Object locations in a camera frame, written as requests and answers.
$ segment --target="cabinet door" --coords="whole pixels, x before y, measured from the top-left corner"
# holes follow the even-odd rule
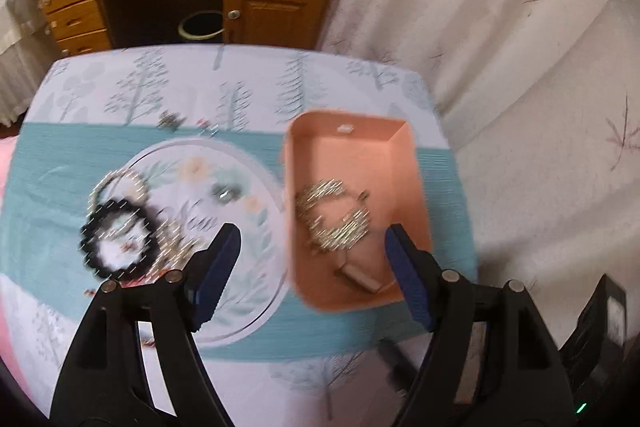
[[[225,42],[312,49],[327,0],[225,0]]]

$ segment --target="gold bracelet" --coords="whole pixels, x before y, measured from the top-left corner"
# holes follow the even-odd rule
[[[369,211],[364,205],[364,200],[369,196],[366,190],[355,198],[360,202],[359,206],[352,208],[342,218],[342,224],[339,227],[326,229],[323,226],[324,216],[314,218],[310,215],[310,211],[322,198],[344,195],[348,195],[348,192],[340,180],[320,180],[305,187],[300,194],[296,195],[298,216],[309,229],[311,243],[320,250],[348,250],[369,232]]]

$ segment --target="white lace curtain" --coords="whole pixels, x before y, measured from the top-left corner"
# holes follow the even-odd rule
[[[332,3],[322,50],[425,79],[481,277],[523,280],[563,342],[606,271],[626,286],[636,333],[640,0]]]
[[[0,0],[0,124],[11,125],[29,107],[60,48],[45,33],[38,0]]]

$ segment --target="pink tray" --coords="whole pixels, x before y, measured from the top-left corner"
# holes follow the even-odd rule
[[[401,223],[418,248],[431,250],[427,207],[409,124],[346,112],[311,111],[291,123],[284,147],[290,270],[300,298],[325,312],[402,300],[386,261],[386,227]],[[314,253],[308,245],[308,230],[296,216],[296,193],[332,178],[342,180],[350,194],[369,191],[370,232],[348,255],[350,263],[385,284],[384,291],[368,293],[337,275],[339,254]],[[318,212],[328,224],[337,223],[354,205],[352,198],[343,197],[319,203]]]

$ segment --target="bed sheet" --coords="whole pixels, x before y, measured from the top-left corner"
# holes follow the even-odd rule
[[[77,252],[87,195],[107,171],[136,165],[158,201],[183,199],[176,215],[198,233],[220,224],[210,220],[218,210],[193,203],[208,176],[231,176],[246,188],[234,218],[249,231],[246,261],[225,289],[223,309],[195,337],[236,425],[389,425],[399,399],[372,348],[389,336],[419,361],[428,336],[404,303],[319,314],[287,284],[282,138],[312,108],[410,122],[434,255],[475,279],[455,160],[417,73],[259,46],[185,44],[65,58],[25,119],[0,216],[0,332],[9,340],[1,354],[41,410],[49,412],[66,350],[100,283]],[[163,111],[184,118],[177,132],[157,128]],[[202,121],[219,132],[201,136]],[[152,331],[142,327],[142,337],[154,402],[171,412]]]

